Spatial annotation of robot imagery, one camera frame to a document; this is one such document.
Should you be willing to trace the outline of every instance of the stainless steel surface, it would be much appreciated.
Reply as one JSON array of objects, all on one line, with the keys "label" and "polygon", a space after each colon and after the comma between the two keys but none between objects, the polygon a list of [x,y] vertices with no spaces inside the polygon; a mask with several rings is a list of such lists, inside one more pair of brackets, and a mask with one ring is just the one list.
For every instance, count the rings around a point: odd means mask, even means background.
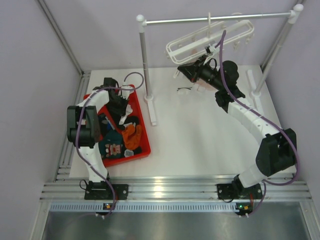
[{"label": "stainless steel surface", "polygon": [[[211,21],[236,21],[245,19],[270,19],[270,18],[288,18],[290,12],[279,13],[262,13],[262,14],[247,14],[247,15],[231,15],[231,16],[213,16],[210,17]],[[177,23],[192,23],[192,22],[207,22],[207,17],[199,18],[185,18],[185,19],[170,19],[170,20],[153,20],[146,21],[146,25],[160,25],[160,24],[177,24]]]},{"label": "stainless steel surface", "polygon": [[150,88],[149,68],[148,68],[147,48],[146,48],[146,37],[145,37],[144,32],[140,32],[139,35],[140,35],[141,52],[142,52],[142,64],[143,64],[145,92],[146,92],[147,97],[151,97],[152,91]]},{"label": "stainless steel surface", "polygon": [[256,93],[256,94],[259,93],[261,88],[262,88],[262,86],[264,85],[264,83],[265,83],[265,81],[266,81],[266,79],[267,79],[267,77],[269,75],[269,72],[271,70],[271,67],[272,67],[274,61],[276,60],[276,57],[277,57],[278,53],[280,52],[283,44],[285,43],[286,38],[287,38],[292,26],[293,26],[293,24],[290,24],[290,23],[286,24],[286,27],[284,28],[284,30],[282,32],[282,35],[280,36],[280,39],[279,39],[274,51],[272,52],[272,55],[270,56],[270,58],[269,58],[269,60],[268,60],[268,62],[266,64],[266,67],[265,67],[265,69],[263,71],[263,74],[262,74],[262,78],[259,81],[258,86],[256,87],[256,89],[253,91],[254,93]]},{"label": "stainless steel surface", "polygon": [[62,34],[56,20],[54,19],[54,16],[50,12],[50,9],[49,9],[48,5],[46,4],[45,0],[36,0],[36,2],[38,3],[40,9],[43,11],[44,15],[46,16],[47,20],[49,21],[49,24],[51,25],[54,33],[58,37],[62,47],[65,49],[66,53],[70,57],[70,60],[72,61],[74,67],[76,68],[78,73],[80,75],[82,75],[83,70],[81,69],[81,66],[79,65],[74,53],[72,52],[69,44],[67,43],[65,36]]},{"label": "stainless steel surface", "polygon": [[[84,199],[84,191],[79,187],[80,179],[64,178],[68,168],[60,168],[56,182],[44,185],[40,200],[47,201],[80,201]],[[288,181],[290,174],[272,178],[273,182]],[[114,184],[128,184],[127,201],[211,201],[218,199],[217,186],[230,183],[231,175],[210,177],[145,177],[145,178],[113,178]],[[308,186],[304,181],[296,181],[287,186],[267,184],[265,202],[311,201]]]},{"label": "stainless steel surface", "polygon": [[43,240],[310,240],[299,203],[265,203],[255,215],[235,213],[50,212]]}]

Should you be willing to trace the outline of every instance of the vent grille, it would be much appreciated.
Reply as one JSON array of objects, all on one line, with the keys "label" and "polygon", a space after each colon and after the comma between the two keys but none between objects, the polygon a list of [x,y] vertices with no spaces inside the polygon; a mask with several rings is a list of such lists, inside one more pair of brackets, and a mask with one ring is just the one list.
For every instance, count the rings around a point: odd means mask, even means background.
[{"label": "vent grille", "polygon": [[[51,204],[51,212],[108,212],[104,209],[102,202],[54,202]],[[114,212],[118,213],[210,213],[210,212],[238,212],[235,203],[219,203],[219,202],[118,202]]]}]

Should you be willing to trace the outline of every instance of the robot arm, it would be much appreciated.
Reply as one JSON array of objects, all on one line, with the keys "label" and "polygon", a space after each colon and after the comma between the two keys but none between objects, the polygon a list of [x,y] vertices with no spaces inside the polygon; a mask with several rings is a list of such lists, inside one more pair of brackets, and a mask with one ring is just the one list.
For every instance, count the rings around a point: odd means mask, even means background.
[{"label": "robot arm", "polygon": [[[104,180],[99,177],[92,169],[91,166],[94,167],[102,176],[107,178],[108,171],[105,168],[101,154],[99,152],[99,137],[100,137],[100,127],[98,120],[98,112],[100,109],[109,102],[109,93],[108,91],[100,91],[96,94],[98,90],[92,91],[89,98],[94,95],[88,105],[85,107],[84,118],[80,124],[80,136],[79,136],[79,152],[81,155],[91,164],[87,165],[89,173],[89,181],[93,183],[104,182]],[[79,116],[87,99],[83,100],[83,102],[79,103],[76,106],[69,106],[67,109],[67,117],[68,117],[68,131],[67,137],[70,142],[73,142],[76,145],[76,135],[77,135],[77,127],[76,124],[79,124]]]},{"label": "robot arm", "polygon": [[[256,139],[260,145],[255,164],[250,166],[246,171],[234,177],[232,188],[238,196],[244,196],[250,192],[251,188],[257,187],[258,184],[267,177],[285,170],[296,163],[295,155],[289,146],[287,140],[282,134],[266,123],[261,117],[256,116],[253,112],[245,109],[235,102],[225,90],[220,75],[215,68],[210,66],[207,55],[198,58],[197,61],[180,65],[178,70],[182,72],[192,83],[199,79],[204,80],[209,85],[216,88],[215,99],[219,107],[226,113],[237,119]],[[246,96],[236,86],[239,78],[238,66],[232,61],[223,62],[224,77],[226,84],[232,94],[250,108],[253,106],[246,100]],[[284,132],[297,146],[296,134],[292,129]]]}]

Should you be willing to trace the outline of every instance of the clothing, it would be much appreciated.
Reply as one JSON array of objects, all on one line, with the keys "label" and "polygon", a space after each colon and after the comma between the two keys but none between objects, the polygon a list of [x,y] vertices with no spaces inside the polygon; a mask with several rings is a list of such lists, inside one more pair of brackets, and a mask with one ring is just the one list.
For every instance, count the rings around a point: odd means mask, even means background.
[{"label": "clothing", "polygon": [[125,130],[122,132],[123,142],[127,149],[135,150],[140,145],[142,135],[142,126],[133,124],[125,127]]}]

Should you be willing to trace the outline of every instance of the cable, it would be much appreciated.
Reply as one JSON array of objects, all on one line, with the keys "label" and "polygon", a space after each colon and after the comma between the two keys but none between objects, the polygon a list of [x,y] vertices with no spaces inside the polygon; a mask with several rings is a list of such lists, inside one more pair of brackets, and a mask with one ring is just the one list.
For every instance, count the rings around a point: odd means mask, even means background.
[{"label": "cable", "polygon": [[226,79],[225,79],[225,74],[224,74],[224,66],[223,66],[223,58],[222,58],[222,49],[224,46],[224,39],[226,36],[227,31],[224,30],[222,33],[222,37],[221,40],[219,41],[219,43],[217,44],[220,45],[220,52],[219,52],[219,64],[220,64],[220,74],[221,74],[221,78],[222,78],[222,83],[223,86],[225,88],[225,90],[227,91],[227,93],[230,95],[230,97],[236,101],[239,105],[241,105],[242,107],[244,107],[245,109],[251,111],[252,113],[254,113],[256,116],[261,117],[261,119],[263,119],[265,122],[267,122],[268,124],[270,124],[271,126],[273,126],[275,129],[277,129],[283,136],[284,138],[287,140],[287,142],[289,143],[290,147],[293,150],[294,156],[295,156],[295,160],[296,160],[296,173],[293,176],[293,178],[288,181],[288,182],[284,182],[284,183],[275,183],[275,182],[270,182],[268,180],[263,180],[264,182],[271,184],[271,185],[276,185],[276,186],[285,186],[285,185],[289,185],[291,183],[293,183],[294,181],[296,181],[300,175],[300,158],[297,152],[297,149],[294,145],[294,143],[291,141],[291,139],[288,137],[288,135],[278,126],[276,125],[274,122],[272,122],[271,120],[267,119],[266,117],[262,116],[260,113],[256,112],[255,110],[253,110],[252,108],[248,107],[247,105],[243,104],[241,101],[239,101],[230,91],[230,89],[227,86],[226,83]]},{"label": "cable", "polygon": [[[121,87],[114,87],[114,86],[108,86],[108,87],[103,87],[103,88],[100,88],[99,90],[95,91],[94,93],[92,93],[88,98],[87,100],[84,102],[83,106],[82,106],[82,109],[81,109],[81,113],[80,113],[80,117],[79,117],[79,123],[82,122],[82,119],[84,118],[84,113],[85,113],[85,108],[87,106],[87,104],[90,102],[90,100],[92,99],[92,97],[94,97],[97,93],[101,92],[101,91],[104,91],[104,90],[108,90],[108,89],[114,89],[114,90],[123,90],[123,91],[132,91],[132,90],[137,90],[139,89],[145,82],[145,79],[144,79],[144,76],[140,73],[140,72],[137,72],[137,71],[133,71],[133,72],[130,72],[127,76],[125,76],[123,82],[125,82],[127,80],[127,78],[132,75],[132,74],[138,74],[141,76],[142,78],[142,81],[141,81],[141,84],[138,86],[138,87],[134,87],[134,88],[121,88]],[[76,137],[75,137],[75,149],[76,149],[76,152],[78,153],[79,157],[88,165],[90,166],[91,170],[97,174],[101,179],[103,179],[107,185],[110,187],[111,191],[112,191],[112,196],[113,196],[113,202],[112,202],[112,207],[110,209],[110,211],[108,212],[108,215],[110,215],[112,213],[112,211],[115,209],[116,207],[116,193],[115,193],[115,190],[114,188],[112,187],[111,183],[107,180],[107,176],[102,176],[91,164],[90,162],[88,162],[88,160],[86,160],[82,154],[80,153],[79,151],[79,135],[80,135],[80,129],[81,129],[81,124],[78,124],[78,127],[77,127],[77,130],[76,130]]]},{"label": "cable", "polygon": [[265,183],[264,181],[263,181],[262,183],[263,183],[263,186],[264,186],[264,191],[263,191],[263,195],[262,195],[262,197],[261,197],[261,200],[260,200],[260,202],[258,203],[258,205],[252,210],[252,212],[250,212],[250,213],[248,214],[248,216],[251,216],[251,215],[254,214],[256,211],[258,211],[258,209],[261,207],[262,202],[264,201],[264,199],[265,199],[265,197],[266,197],[267,185],[266,185],[266,183]]},{"label": "cable", "polygon": [[84,181],[86,187],[88,187],[88,183],[87,183],[87,181],[84,180],[84,179],[81,179],[80,182],[79,182],[80,188],[81,188],[82,190],[85,190],[85,191],[86,191],[86,189],[81,186],[82,181]]}]

